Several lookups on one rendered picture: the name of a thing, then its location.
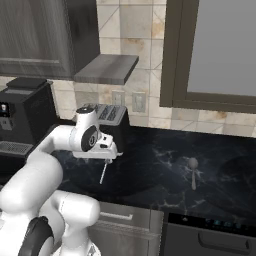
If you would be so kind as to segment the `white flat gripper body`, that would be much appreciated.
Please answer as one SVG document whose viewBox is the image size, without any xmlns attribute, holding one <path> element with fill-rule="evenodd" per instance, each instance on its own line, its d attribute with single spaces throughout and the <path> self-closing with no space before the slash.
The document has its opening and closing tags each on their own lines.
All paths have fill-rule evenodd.
<svg viewBox="0 0 256 256">
<path fill-rule="evenodd" d="M 118 156 L 122 156 L 123 153 L 115 152 L 72 152 L 75 158 L 84 158 L 84 159 L 116 159 Z"/>
</svg>

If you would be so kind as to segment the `silver spoon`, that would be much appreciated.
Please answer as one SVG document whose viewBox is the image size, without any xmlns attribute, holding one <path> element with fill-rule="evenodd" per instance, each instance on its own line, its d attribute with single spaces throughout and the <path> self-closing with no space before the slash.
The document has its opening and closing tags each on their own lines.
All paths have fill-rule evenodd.
<svg viewBox="0 0 256 256">
<path fill-rule="evenodd" d="M 193 190 L 196 189 L 196 170 L 198 168 L 198 160 L 196 158 L 190 158 L 188 161 L 188 166 L 192 170 L 192 184 Z"/>
</svg>

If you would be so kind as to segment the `black and silver toaster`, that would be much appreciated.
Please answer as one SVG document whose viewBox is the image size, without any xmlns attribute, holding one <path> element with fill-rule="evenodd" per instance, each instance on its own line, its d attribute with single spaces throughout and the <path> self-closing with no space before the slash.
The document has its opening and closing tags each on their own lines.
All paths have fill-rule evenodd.
<svg viewBox="0 0 256 256">
<path fill-rule="evenodd" d="M 111 135 L 117 146 L 117 151 L 123 153 L 130 130 L 127 108 L 122 105 L 96 103 L 87 103 L 84 104 L 84 107 L 93 108 L 96 111 L 100 131 Z"/>
</svg>

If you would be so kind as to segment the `grey drawer front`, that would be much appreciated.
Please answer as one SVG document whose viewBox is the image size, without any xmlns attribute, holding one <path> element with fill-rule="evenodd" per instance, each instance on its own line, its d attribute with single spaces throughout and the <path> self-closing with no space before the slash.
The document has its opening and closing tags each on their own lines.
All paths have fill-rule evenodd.
<svg viewBox="0 0 256 256">
<path fill-rule="evenodd" d="M 101 202 L 101 212 L 120 215 L 133 214 L 131 221 L 103 217 L 100 215 L 96 225 L 111 228 L 115 231 L 124 231 L 139 235 L 160 235 L 162 231 L 164 214 L 161 211 L 126 206 L 114 203 Z"/>
</svg>

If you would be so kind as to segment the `black coffee machine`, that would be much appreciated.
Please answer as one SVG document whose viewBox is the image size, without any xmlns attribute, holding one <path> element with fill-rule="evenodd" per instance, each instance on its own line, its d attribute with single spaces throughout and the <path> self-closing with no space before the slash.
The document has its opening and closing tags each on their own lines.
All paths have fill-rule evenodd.
<svg viewBox="0 0 256 256">
<path fill-rule="evenodd" d="M 0 91 L 0 172 L 15 172 L 57 122 L 50 82 L 18 77 Z"/>
</svg>

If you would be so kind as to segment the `grey cupboard door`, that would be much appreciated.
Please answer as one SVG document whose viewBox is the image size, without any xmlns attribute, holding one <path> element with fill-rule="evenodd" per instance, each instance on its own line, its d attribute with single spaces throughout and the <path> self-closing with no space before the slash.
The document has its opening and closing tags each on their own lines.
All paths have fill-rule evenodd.
<svg viewBox="0 0 256 256">
<path fill-rule="evenodd" d="M 146 228 L 98 221 L 88 233 L 101 256 L 159 256 L 161 235 Z"/>
</svg>

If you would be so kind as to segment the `dark framed window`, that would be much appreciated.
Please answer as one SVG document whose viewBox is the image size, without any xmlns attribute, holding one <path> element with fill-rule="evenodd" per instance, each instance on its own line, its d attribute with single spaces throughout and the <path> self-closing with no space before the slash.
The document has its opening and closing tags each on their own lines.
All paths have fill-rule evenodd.
<svg viewBox="0 0 256 256">
<path fill-rule="evenodd" d="M 167 0 L 160 105 L 256 114 L 256 0 Z"/>
</svg>

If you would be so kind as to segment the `white wall outlet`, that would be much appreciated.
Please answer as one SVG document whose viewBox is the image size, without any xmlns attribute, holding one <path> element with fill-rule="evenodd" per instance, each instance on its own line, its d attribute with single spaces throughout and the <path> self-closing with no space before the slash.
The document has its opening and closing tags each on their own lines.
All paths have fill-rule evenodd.
<svg viewBox="0 0 256 256">
<path fill-rule="evenodd" d="M 134 112 L 145 112 L 146 94 L 135 92 L 132 94 L 132 109 Z"/>
<path fill-rule="evenodd" d="M 112 104 L 113 105 L 125 105 L 125 92 L 124 91 L 112 91 Z"/>
</svg>

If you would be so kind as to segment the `grey wall shelf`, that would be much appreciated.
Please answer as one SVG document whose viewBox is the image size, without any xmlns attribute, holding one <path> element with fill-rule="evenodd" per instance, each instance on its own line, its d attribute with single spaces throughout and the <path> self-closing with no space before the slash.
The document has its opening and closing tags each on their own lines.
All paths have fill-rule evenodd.
<svg viewBox="0 0 256 256">
<path fill-rule="evenodd" d="M 124 85 L 138 61 L 137 55 L 100 54 L 74 76 L 74 81 Z"/>
</svg>

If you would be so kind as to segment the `dark wood wall cupboard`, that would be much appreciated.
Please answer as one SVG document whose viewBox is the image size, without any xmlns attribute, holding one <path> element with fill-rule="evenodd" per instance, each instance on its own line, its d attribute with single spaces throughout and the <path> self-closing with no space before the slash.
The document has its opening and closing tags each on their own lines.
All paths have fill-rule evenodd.
<svg viewBox="0 0 256 256">
<path fill-rule="evenodd" d="M 99 54 L 96 0 L 0 0 L 0 76 L 71 80 Z"/>
</svg>

